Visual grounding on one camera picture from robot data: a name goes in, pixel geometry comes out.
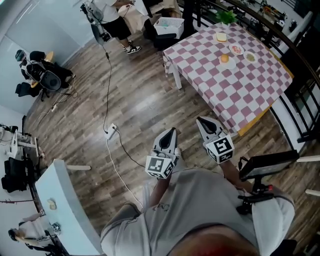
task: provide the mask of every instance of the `pink and white checkered tablecloth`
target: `pink and white checkered tablecloth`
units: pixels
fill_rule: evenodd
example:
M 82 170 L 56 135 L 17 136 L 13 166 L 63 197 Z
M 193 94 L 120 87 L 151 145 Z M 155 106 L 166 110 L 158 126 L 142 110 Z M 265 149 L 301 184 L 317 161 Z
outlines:
M 227 34 L 219 43 L 216 32 Z M 234 55 L 229 45 L 238 43 L 255 53 L 258 62 Z M 228 54 L 236 68 L 225 69 L 218 57 Z M 237 24 L 207 27 L 163 51 L 166 74 L 170 65 L 179 70 L 213 109 L 230 132 L 237 132 L 268 108 L 291 84 L 292 78 L 266 47 Z

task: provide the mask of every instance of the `plastic basket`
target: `plastic basket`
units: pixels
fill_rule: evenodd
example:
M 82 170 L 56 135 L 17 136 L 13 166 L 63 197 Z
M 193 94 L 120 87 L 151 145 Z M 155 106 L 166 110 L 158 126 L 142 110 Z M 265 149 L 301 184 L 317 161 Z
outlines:
M 183 18 L 161 17 L 153 26 L 158 35 L 176 34 L 176 39 L 180 39 L 184 32 Z

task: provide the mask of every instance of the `white power strip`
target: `white power strip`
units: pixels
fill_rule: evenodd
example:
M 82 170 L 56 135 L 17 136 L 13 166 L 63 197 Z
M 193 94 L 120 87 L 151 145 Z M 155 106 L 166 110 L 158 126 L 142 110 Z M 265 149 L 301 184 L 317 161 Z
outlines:
M 117 129 L 117 126 L 116 126 L 114 123 L 112 123 L 112 124 L 109 126 L 108 130 L 106 131 L 106 133 L 105 133 L 105 138 L 106 138 L 107 140 L 110 140 L 111 137 L 115 134 L 116 129 Z

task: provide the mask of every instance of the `plate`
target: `plate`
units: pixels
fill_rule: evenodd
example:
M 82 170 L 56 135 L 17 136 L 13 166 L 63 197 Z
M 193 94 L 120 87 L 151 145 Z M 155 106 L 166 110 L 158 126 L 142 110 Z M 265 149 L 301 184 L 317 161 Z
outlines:
M 219 62 L 221 66 L 227 70 L 233 70 L 236 67 L 236 61 L 230 56 L 229 56 L 229 61 L 227 63 L 221 62 L 221 56 L 220 56 Z
M 225 44 L 226 42 L 228 42 L 228 35 L 226 35 L 226 41 L 225 41 L 225 42 L 220 42 L 220 41 L 218 41 L 216 34 L 213 35 L 213 40 L 216 41 L 216 42 L 218 42 L 218 43 L 220 43 L 220 44 Z
M 238 43 L 230 44 L 229 49 L 234 55 L 242 55 L 245 52 L 245 50 L 242 48 L 242 46 Z
M 248 55 L 248 54 L 253 55 L 254 61 L 249 60 L 249 59 L 247 58 L 247 55 Z M 249 63 L 255 64 L 255 63 L 258 62 L 257 55 L 255 55 L 255 54 L 254 54 L 253 52 L 251 52 L 251 51 L 245 51 L 244 54 L 243 54 L 243 56 L 244 56 L 244 59 L 247 60 Z

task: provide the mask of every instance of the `curved handrail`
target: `curved handrail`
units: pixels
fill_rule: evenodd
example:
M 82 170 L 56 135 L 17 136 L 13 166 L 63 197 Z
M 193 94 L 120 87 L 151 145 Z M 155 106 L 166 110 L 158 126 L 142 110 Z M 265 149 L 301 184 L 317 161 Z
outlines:
M 272 30 L 289 48 L 291 48 L 295 54 L 302 60 L 304 65 L 312 74 L 314 80 L 316 81 L 317 85 L 320 87 L 320 78 L 318 77 L 317 73 L 314 69 L 310 66 L 309 62 L 305 59 L 305 57 L 301 54 L 298 48 L 294 45 L 294 43 L 281 31 L 279 31 L 271 22 L 269 22 L 266 18 L 262 17 L 261 15 L 257 14 L 254 10 L 250 9 L 249 7 L 245 6 L 238 0 L 225 0 L 226 2 L 238 7 L 239 9 L 245 11 L 258 21 L 262 22 L 267 28 Z

